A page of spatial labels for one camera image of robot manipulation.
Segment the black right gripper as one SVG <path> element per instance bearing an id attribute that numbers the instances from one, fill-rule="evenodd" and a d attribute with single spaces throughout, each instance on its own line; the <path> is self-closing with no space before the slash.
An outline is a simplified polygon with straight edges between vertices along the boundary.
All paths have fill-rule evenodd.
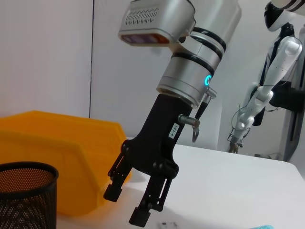
<path id="1" fill-rule="evenodd" d="M 178 123 L 178 116 L 188 116 L 191 111 L 191 106 L 180 98 L 158 95 L 139 134 L 126 141 L 124 153 L 119 154 L 108 172 L 112 183 L 103 198 L 112 202 L 117 202 L 132 167 L 150 176 L 163 176 L 150 177 L 140 204 L 129 219 L 130 224 L 145 227 L 151 209 L 163 210 L 172 183 L 172 179 L 166 178 L 175 178 L 179 171 L 173 160 L 173 148 L 184 125 Z"/>

